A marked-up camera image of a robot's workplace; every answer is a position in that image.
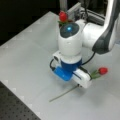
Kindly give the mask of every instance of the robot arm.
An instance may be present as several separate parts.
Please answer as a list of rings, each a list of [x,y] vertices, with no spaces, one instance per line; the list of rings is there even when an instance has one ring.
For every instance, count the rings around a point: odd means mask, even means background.
[[[103,26],[85,23],[80,19],[60,28],[58,37],[59,50],[53,54],[56,61],[53,72],[64,81],[73,79],[77,84],[87,88],[91,76],[82,66],[82,46],[98,54],[109,52],[115,43],[116,27],[120,12],[120,0],[108,0],[106,19]]]
[[[82,33],[83,46],[98,54],[109,52],[115,43],[120,0],[108,0],[104,26],[88,23]]]

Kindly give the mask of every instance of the white cylinder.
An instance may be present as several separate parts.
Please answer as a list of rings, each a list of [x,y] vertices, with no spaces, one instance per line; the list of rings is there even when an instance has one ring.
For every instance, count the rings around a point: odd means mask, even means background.
[[[61,52],[61,59],[66,63],[75,63],[81,59],[82,40],[80,40],[81,31],[75,35],[63,38],[59,34],[58,46]]]

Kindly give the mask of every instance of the black cable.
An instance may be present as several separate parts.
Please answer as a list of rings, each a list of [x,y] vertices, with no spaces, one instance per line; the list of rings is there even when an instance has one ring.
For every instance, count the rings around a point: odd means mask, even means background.
[[[53,61],[54,61],[54,59],[52,59],[52,60],[50,61],[50,68],[52,69],[52,71],[55,70],[55,67],[52,66]]]
[[[94,56],[95,56],[95,52],[94,52],[93,55],[90,57],[90,59],[88,59],[86,62],[82,63],[82,65],[85,65],[85,64],[87,64],[88,62],[90,62],[90,61],[93,59]]]
[[[95,12],[92,12],[92,11],[88,11],[88,10],[87,10],[87,13],[91,13],[91,14],[94,14],[94,15],[96,15],[96,16],[98,16],[98,17],[102,18],[102,19],[105,19],[105,17],[104,17],[104,16],[99,15],[99,14],[97,14],[97,13],[95,13]]]
[[[86,0],[84,0],[84,9],[85,9],[85,14],[86,14],[86,21],[88,21],[88,12],[87,12]]]

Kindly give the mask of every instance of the white table surface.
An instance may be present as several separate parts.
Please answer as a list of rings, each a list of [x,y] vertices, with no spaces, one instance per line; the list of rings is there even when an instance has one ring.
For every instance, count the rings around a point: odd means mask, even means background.
[[[0,47],[0,80],[42,120],[119,120],[120,47],[96,55],[85,66],[93,71],[108,67],[107,75],[94,80],[88,89],[77,88],[62,98],[50,99],[75,86],[64,82],[49,68],[58,50],[58,17],[49,12]],[[83,49],[83,60],[91,55]]]

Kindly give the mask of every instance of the blue gripper part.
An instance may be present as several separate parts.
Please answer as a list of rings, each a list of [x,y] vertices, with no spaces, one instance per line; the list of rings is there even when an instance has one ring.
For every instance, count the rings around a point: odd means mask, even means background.
[[[72,72],[68,72],[64,69],[62,69],[61,67],[57,67],[54,70],[54,73],[59,76],[60,78],[62,78],[64,81],[70,81],[71,77],[72,77]]]

